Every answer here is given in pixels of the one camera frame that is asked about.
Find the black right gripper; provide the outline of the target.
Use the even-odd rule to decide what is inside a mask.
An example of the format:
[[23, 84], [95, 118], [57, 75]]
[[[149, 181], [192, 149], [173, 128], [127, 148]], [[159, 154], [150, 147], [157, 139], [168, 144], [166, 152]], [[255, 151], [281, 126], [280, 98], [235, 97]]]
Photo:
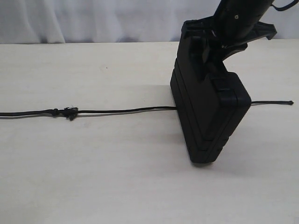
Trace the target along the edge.
[[224, 58], [244, 51], [249, 42], [271, 40], [276, 34], [273, 24], [260, 21], [217, 23], [213, 16], [188, 20], [181, 29], [181, 57], [205, 63], [205, 78], [227, 78]]

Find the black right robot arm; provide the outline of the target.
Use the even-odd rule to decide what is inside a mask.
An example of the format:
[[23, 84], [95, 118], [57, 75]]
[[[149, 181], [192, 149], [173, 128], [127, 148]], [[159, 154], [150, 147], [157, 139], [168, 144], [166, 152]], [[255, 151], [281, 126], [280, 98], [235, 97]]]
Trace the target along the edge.
[[244, 51], [249, 42], [276, 34], [273, 24], [260, 19], [271, 0], [222, 0], [214, 15], [187, 20], [181, 28], [177, 63], [199, 80], [210, 71], [223, 71], [223, 61]]

